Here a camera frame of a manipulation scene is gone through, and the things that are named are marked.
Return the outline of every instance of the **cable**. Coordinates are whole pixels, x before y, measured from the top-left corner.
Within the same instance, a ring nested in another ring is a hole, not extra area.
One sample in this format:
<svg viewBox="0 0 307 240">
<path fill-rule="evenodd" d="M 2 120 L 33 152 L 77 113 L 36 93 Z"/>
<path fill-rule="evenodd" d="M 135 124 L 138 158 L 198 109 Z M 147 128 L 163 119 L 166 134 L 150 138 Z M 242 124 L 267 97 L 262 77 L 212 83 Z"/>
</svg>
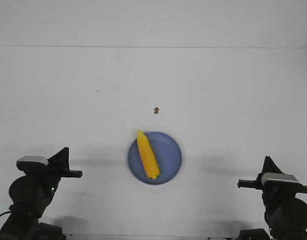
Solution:
<svg viewBox="0 0 307 240">
<path fill-rule="evenodd" d="M 11 214 L 11 213 L 12 213 L 11 211 L 6 211 L 6 212 L 0 214 L 0 217 L 3 216 L 3 215 L 5 215 L 5 214 Z"/>
</svg>

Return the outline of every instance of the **corn cob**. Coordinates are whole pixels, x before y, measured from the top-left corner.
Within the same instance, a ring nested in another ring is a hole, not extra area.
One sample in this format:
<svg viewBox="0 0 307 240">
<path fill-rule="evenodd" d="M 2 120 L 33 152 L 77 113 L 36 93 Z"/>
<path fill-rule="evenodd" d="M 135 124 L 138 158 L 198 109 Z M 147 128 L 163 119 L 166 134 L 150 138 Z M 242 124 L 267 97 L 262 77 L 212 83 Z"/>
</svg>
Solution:
<svg viewBox="0 0 307 240">
<path fill-rule="evenodd" d="M 137 131 L 137 144 L 145 174 L 155 180 L 160 174 L 159 166 L 148 138 L 140 129 Z"/>
</svg>

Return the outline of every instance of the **plate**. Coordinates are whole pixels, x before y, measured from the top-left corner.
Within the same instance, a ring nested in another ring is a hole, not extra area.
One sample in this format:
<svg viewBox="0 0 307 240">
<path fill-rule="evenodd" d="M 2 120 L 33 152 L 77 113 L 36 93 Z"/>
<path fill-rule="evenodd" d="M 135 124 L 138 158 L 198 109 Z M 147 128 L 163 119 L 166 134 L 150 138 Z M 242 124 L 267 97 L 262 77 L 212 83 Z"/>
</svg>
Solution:
<svg viewBox="0 0 307 240">
<path fill-rule="evenodd" d="M 176 176 L 182 165 L 182 152 L 177 142 L 169 135 L 160 131 L 144 133 L 152 147 L 157 160 L 160 175 L 155 179 L 146 176 L 139 152 L 137 139 L 133 141 L 128 152 L 128 165 L 133 175 L 140 181 L 159 185 L 170 181 Z"/>
</svg>

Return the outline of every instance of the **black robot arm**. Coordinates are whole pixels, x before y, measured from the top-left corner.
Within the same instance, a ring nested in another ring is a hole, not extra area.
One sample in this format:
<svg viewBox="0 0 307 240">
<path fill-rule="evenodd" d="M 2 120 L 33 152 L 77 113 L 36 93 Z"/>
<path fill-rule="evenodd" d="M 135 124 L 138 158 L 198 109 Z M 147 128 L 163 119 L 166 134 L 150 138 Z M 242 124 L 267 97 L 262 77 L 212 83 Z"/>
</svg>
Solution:
<svg viewBox="0 0 307 240">
<path fill-rule="evenodd" d="M 264 219 L 271 236 L 282 240 L 307 239 L 307 204 L 295 198 L 297 193 L 307 194 L 307 186 L 293 175 L 283 173 L 269 156 L 256 180 L 240 179 L 238 187 L 262 190 Z"/>
<path fill-rule="evenodd" d="M 15 180 L 9 195 L 11 214 L 0 230 L 0 240 L 62 240 L 60 227 L 38 223 L 51 203 L 62 177 L 80 178 L 81 171 L 69 169 L 69 148 L 65 147 L 49 159 L 24 156 L 17 160 L 25 176 Z"/>
</svg>

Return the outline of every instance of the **white surface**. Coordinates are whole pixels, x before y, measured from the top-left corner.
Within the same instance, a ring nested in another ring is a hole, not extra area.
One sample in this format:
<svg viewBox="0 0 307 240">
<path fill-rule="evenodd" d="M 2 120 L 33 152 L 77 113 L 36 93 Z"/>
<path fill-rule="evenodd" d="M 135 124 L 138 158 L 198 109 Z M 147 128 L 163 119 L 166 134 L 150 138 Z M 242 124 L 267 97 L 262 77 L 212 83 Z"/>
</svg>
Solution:
<svg viewBox="0 0 307 240">
<path fill-rule="evenodd" d="M 136 128 L 178 141 L 183 165 L 169 183 L 129 171 Z M 41 219 L 65 233 L 267 229 L 261 192 L 237 182 L 269 155 L 307 185 L 307 49 L 0 47 L 0 212 L 22 175 L 16 160 L 65 146 L 84 175 L 61 180 Z"/>
<path fill-rule="evenodd" d="M 307 0 L 0 0 L 0 213 L 17 159 L 68 146 L 83 177 L 41 219 L 65 233 L 267 230 L 261 191 L 238 179 L 269 155 L 307 185 L 307 49 L 281 48 L 307 48 Z M 130 173 L 137 128 L 179 143 L 172 181 Z"/>
<path fill-rule="evenodd" d="M 68 240 L 226 240 L 221 237 L 68 234 Z"/>
<path fill-rule="evenodd" d="M 0 0 L 0 46 L 307 48 L 307 0 Z"/>
</svg>

